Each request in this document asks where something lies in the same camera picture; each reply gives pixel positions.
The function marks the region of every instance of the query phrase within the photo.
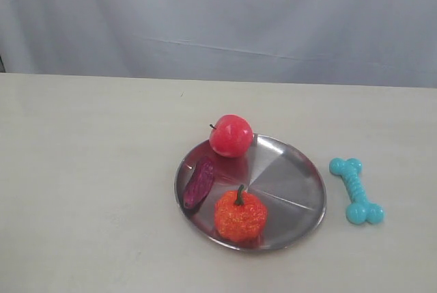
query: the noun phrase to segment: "white table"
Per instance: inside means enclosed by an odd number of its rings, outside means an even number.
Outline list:
[[[231,251],[178,210],[178,164],[226,113],[320,170],[301,244]],[[0,292],[435,293],[436,134],[434,89],[0,74]],[[384,224],[346,221],[336,156],[362,160]]]

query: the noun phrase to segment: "white backdrop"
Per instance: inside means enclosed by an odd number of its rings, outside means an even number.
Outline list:
[[[0,0],[9,72],[437,87],[437,0]]]

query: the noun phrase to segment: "red apple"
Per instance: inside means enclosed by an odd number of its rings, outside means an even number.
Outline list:
[[[211,125],[211,148],[227,158],[243,156],[253,140],[253,131],[249,123],[237,115],[228,114]]]

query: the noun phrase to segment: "bone toy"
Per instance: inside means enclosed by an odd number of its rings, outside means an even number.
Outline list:
[[[362,168],[361,161],[357,158],[350,158],[347,161],[334,158],[329,162],[329,171],[343,179],[352,202],[346,208],[346,218],[356,225],[365,221],[371,224],[380,223],[384,219],[384,210],[378,204],[370,203],[367,199],[366,192],[358,177]]]

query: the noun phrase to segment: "metal plate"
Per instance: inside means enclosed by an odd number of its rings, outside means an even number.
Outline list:
[[[200,206],[183,207],[184,187],[196,162],[208,155],[215,163],[216,176],[210,194]],[[244,184],[268,208],[268,219],[256,242],[237,245],[223,240],[214,228],[214,205],[225,191]],[[242,158],[223,158],[214,153],[209,141],[193,148],[182,160],[175,179],[177,203],[185,217],[208,238],[243,251],[266,251],[287,247],[312,232],[326,210],[326,191],[314,164],[300,151],[271,137],[255,135]]]

